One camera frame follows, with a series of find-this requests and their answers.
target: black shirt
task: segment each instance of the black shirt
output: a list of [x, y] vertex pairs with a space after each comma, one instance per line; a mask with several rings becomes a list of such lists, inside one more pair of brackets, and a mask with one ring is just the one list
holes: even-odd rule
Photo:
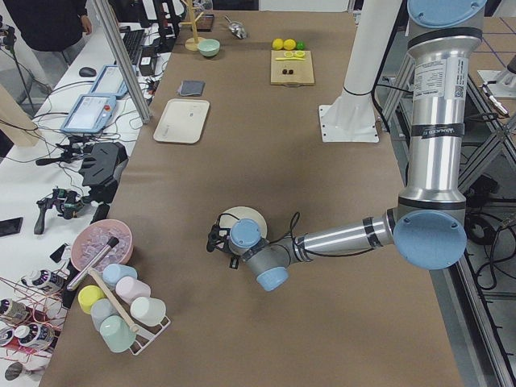
[[86, 0], [4, 0], [27, 45], [37, 51], [63, 51], [82, 37], [80, 17]]

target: metal scoop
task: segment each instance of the metal scoop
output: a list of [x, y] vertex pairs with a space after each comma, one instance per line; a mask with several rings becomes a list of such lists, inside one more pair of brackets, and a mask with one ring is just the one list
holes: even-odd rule
[[227, 22], [229, 23], [228, 27], [229, 31], [231, 31], [231, 34], [239, 39], [245, 39], [248, 37], [248, 34], [245, 31], [245, 28], [243, 28], [243, 24], [241, 22], [233, 22], [227, 15], [224, 15], [224, 18], [226, 18]]

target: label on robot arm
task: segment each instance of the label on robot arm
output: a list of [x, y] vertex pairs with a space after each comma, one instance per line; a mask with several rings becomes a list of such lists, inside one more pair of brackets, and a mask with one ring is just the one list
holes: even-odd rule
[[444, 96], [446, 61], [434, 60], [416, 67], [414, 73], [414, 100]]
[[452, 57], [446, 63], [446, 99], [466, 99], [468, 87], [468, 59]]

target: wooden cutting board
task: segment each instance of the wooden cutting board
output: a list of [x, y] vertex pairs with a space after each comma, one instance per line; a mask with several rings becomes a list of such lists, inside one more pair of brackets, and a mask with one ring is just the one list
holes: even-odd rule
[[312, 53], [305, 51], [304, 60], [276, 60], [284, 58], [285, 52], [271, 50], [271, 85], [315, 85]]

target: black box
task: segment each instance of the black box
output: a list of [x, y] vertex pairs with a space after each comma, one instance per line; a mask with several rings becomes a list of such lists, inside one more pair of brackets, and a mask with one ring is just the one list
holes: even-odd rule
[[144, 77], [154, 75], [158, 55], [154, 46], [144, 46], [142, 56], [139, 59], [139, 72]]

